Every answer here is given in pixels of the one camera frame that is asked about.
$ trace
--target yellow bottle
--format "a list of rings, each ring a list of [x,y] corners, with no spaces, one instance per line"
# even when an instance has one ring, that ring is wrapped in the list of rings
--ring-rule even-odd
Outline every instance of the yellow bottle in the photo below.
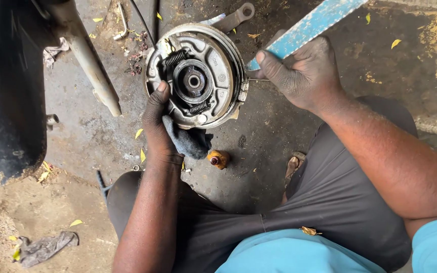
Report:
[[[219,170],[223,170],[227,168],[227,164],[230,161],[230,155],[225,151],[212,150],[207,155],[207,159],[210,160],[210,163],[216,166]]]

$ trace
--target blue shirt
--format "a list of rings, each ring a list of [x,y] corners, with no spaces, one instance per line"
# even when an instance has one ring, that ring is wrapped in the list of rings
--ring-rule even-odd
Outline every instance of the blue shirt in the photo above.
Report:
[[[437,220],[422,226],[412,241],[414,273],[437,273]],[[385,273],[373,262],[319,235],[284,229],[240,242],[215,273],[367,272]]]

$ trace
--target hand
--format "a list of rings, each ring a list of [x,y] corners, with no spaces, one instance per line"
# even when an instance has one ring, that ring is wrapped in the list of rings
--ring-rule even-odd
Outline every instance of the hand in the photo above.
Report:
[[[180,156],[161,119],[165,108],[164,104],[169,100],[170,96],[169,84],[161,81],[158,89],[149,96],[143,115],[143,129],[148,140],[149,155],[157,156],[167,161],[171,157]]]
[[[346,98],[340,84],[330,40],[317,37],[293,53],[297,62],[288,69],[273,54],[260,51],[258,78],[268,78],[295,106],[320,115]]]

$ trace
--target mechanic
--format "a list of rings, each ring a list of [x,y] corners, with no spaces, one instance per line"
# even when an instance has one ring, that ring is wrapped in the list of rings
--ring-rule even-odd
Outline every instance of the mechanic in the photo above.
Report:
[[[113,272],[392,272],[412,251],[414,272],[437,272],[437,152],[398,102],[347,95],[327,38],[294,58],[290,70],[268,52],[256,56],[258,76],[324,121],[285,202],[231,214],[181,181],[161,82],[143,116],[146,171],[125,173],[108,196],[119,237]]]

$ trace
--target thigh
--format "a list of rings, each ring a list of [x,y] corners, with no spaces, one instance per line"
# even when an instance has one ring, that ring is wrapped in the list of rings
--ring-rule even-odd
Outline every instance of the thigh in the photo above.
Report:
[[[409,112],[380,97],[359,100],[417,136]],[[331,128],[323,123],[307,158],[291,178],[288,201],[265,214],[267,231],[313,227],[325,238],[375,262],[386,271],[402,267],[411,254],[403,220],[379,195]]]
[[[123,174],[107,196],[109,218],[120,239],[136,200],[142,172]],[[215,272],[243,239],[264,232],[257,215],[227,213],[181,182],[173,272]]]

